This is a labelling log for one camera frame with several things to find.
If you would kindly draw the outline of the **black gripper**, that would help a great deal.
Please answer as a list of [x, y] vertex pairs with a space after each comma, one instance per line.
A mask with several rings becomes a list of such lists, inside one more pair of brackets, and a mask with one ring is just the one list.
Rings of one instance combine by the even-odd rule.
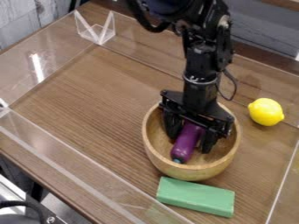
[[182, 91], [160, 92], [158, 107], [162, 110], [165, 134], [174, 139], [181, 131], [184, 120], [204, 128], [200, 150], [208, 154], [220, 138], [229, 135], [234, 118], [220, 106], [217, 94], [220, 77], [182, 77]]

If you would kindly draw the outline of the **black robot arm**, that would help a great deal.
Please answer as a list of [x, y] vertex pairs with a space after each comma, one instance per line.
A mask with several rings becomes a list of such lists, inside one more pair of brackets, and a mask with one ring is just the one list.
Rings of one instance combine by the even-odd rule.
[[185, 68], [182, 91], [164, 90], [160, 108], [165, 133], [176, 138], [182, 122], [204, 129], [204, 154], [230, 132], [234, 118], [218, 105], [220, 77], [230, 76], [233, 48], [229, 7], [222, 0], [125, 0], [136, 21], [152, 33], [172, 29], [181, 37]]

